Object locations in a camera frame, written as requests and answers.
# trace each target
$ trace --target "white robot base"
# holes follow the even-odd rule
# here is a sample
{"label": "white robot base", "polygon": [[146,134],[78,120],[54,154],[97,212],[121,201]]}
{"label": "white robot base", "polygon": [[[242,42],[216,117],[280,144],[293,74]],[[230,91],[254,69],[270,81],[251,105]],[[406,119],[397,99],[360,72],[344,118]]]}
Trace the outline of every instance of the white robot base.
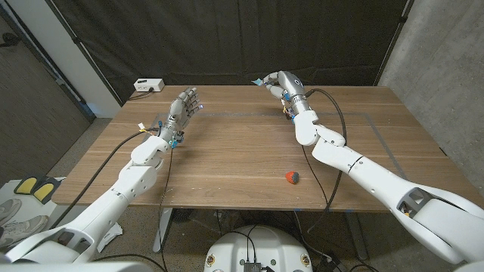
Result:
{"label": "white robot base", "polygon": [[266,271],[312,272],[303,245],[282,230],[264,225],[239,227],[225,234],[206,254],[203,271],[261,271],[264,267]]}

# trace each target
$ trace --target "yellow foam pad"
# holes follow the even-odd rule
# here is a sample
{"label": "yellow foam pad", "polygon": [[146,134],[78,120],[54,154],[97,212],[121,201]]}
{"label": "yellow foam pad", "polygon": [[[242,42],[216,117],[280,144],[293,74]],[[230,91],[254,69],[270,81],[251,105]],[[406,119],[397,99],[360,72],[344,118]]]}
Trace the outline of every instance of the yellow foam pad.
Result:
{"label": "yellow foam pad", "polygon": [[15,193],[26,193],[29,194],[33,187],[36,185],[36,178],[27,178],[23,183],[15,190]]}
{"label": "yellow foam pad", "polygon": [[53,184],[44,184],[33,195],[42,201],[54,189]]}

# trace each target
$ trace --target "black curtain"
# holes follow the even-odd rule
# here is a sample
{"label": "black curtain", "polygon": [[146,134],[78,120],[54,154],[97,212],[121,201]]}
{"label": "black curtain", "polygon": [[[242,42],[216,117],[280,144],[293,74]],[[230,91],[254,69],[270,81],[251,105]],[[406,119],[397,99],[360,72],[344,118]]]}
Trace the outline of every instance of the black curtain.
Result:
{"label": "black curtain", "polygon": [[248,85],[289,70],[307,85],[373,85],[405,1],[54,0],[121,97],[138,78]]}

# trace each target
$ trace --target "blue tape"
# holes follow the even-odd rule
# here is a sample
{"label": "blue tape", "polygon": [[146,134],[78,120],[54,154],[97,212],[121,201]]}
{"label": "blue tape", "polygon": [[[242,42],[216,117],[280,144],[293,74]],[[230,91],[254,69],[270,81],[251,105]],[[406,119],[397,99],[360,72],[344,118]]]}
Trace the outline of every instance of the blue tape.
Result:
{"label": "blue tape", "polygon": [[252,83],[254,83],[255,85],[258,85],[258,86],[261,86],[263,84],[261,79],[253,80]]}

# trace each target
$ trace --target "gray wall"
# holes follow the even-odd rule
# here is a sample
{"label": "gray wall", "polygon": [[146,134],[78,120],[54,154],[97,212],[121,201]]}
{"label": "gray wall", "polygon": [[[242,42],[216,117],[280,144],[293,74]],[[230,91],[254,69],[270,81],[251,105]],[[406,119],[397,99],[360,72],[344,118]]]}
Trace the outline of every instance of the gray wall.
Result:
{"label": "gray wall", "polygon": [[484,1],[415,1],[378,85],[484,196]]}

